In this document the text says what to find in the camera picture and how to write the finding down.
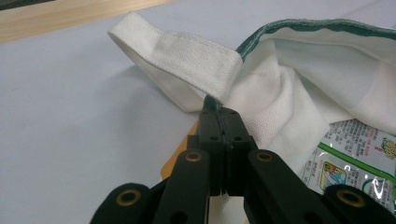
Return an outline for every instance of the green stitched edge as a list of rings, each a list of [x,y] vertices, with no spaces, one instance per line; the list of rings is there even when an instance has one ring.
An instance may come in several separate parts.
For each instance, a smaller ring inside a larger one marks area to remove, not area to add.
[[[260,41],[260,37],[265,34],[273,34],[279,29],[288,27],[298,32],[314,32],[321,29],[328,29],[335,32],[348,32],[353,35],[360,36],[377,36],[396,40],[396,31],[386,28],[379,28],[372,25],[364,24],[350,20],[326,20],[326,21],[310,21],[310,20],[283,20],[275,21],[264,25],[257,30],[247,40],[245,40],[236,51],[245,60],[247,55],[253,51]]]

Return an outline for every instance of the green trim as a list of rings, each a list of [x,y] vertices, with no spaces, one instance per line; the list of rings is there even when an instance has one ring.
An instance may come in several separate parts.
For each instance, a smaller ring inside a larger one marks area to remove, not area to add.
[[[349,157],[346,154],[344,154],[344,153],[342,153],[342,152],[340,152],[340,151],[338,151],[338,150],[336,150],[336,149],[334,149],[332,147],[329,147],[329,146],[327,146],[327,145],[325,145],[323,143],[320,143],[318,147],[323,149],[323,150],[325,150],[325,151],[327,151],[327,152],[329,152],[329,153],[331,153],[331,154],[333,154],[334,156],[338,157],[339,159],[341,159],[343,161],[346,161],[346,162],[348,162],[348,163],[350,163],[352,165],[355,165],[355,166],[357,166],[357,167],[359,167],[359,168],[361,168],[361,169],[363,169],[363,170],[365,170],[367,172],[372,173],[373,175],[380,176],[380,177],[385,178],[387,180],[394,180],[394,176],[393,175],[390,175],[390,174],[388,174],[386,172],[378,170],[375,167],[367,165],[366,163],[363,163],[361,161],[355,160],[352,157]]]
[[[380,28],[357,21],[350,20],[325,20],[325,21],[310,21],[310,20],[283,20],[275,21],[264,25],[257,30],[247,40],[245,40],[236,51],[245,60],[247,55],[254,50],[259,44],[260,37],[266,34],[273,34],[276,31],[288,27],[298,32],[315,32],[322,29],[328,29],[334,32],[348,32],[353,35],[360,36],[376,36],[396,40],[396,31],[386,28]]]

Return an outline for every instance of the white table surface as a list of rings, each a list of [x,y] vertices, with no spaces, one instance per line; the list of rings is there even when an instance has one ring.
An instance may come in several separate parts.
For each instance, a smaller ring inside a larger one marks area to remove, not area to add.
[[[396,1],[184,0],[139,11],[236,49],[265,23],[396,24]],[[153,187],[196,121],[110,40],[119,16],[0,45],[0,223],[89,223],[115,187]]]

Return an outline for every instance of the white cloth bag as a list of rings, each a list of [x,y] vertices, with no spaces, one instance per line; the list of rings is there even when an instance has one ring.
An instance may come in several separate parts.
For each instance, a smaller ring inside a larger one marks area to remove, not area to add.
[[[109,31],[176,105],[199,111],[196,89],[238,111],[259,148],[299,172],[329,123],[359,119],[396,134],[396,32],[354,21],[277,21],[237,51],[161,31],[136,13]]]

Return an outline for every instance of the white fabric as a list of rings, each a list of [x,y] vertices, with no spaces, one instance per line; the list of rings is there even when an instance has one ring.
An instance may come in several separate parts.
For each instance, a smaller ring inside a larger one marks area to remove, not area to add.
[[[198,111],[203,104],[199,94],[187,83],[225,99],[242,64],[239,54],[233,50],[195,35],[160,31],[135,13],[111,29],[109,35],[187,112]]]
[[[282,28],[263,35],[242,63],[233,50],[158,31],[135,13],[109,33],[143,71],[157,68],[148,75],[164,76],[166,81],[157,82],[163,90],[166,82],[181,79],[238,111],[258,146],[275,151],[296,173],[329,122],[357,118],[396,133],[394,40]],[[190,106],[187,89],[174,86],[166,94],[184,110],[199,108]]]

